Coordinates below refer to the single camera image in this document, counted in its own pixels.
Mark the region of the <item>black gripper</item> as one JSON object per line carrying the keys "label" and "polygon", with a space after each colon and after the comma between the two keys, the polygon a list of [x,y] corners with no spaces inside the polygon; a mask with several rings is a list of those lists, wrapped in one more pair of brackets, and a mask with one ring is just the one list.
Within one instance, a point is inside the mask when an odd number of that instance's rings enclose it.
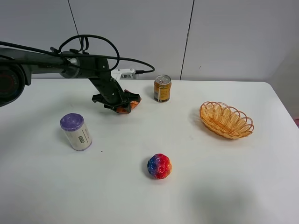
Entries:
{"label": "black gripper", "polygon": [[99,94],[92,96],[92,101],[103,104],[106,109],[116,113],[131,113],[130,102],[140,103],[141,101],[139,94],[129,91],[123,92],[118,82],[112,77],[108,79],[94,77],[89,78],[89,80],[99,92]]}

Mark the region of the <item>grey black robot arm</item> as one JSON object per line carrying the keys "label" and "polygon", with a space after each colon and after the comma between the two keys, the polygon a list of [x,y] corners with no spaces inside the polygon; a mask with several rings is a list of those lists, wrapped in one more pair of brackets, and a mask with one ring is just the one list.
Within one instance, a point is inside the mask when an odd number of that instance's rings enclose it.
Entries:
{"label": "grey black robot arm", "polygon": [[0,49],[0,105],[14,102],[33,74],[59,73],[66,79],[87,78],[98,90],[92,101],[116,113],[130,113],[141,101],[139,94],[123,90],[112,77],[105,58],[64,52],[58,55],[10,48]]}

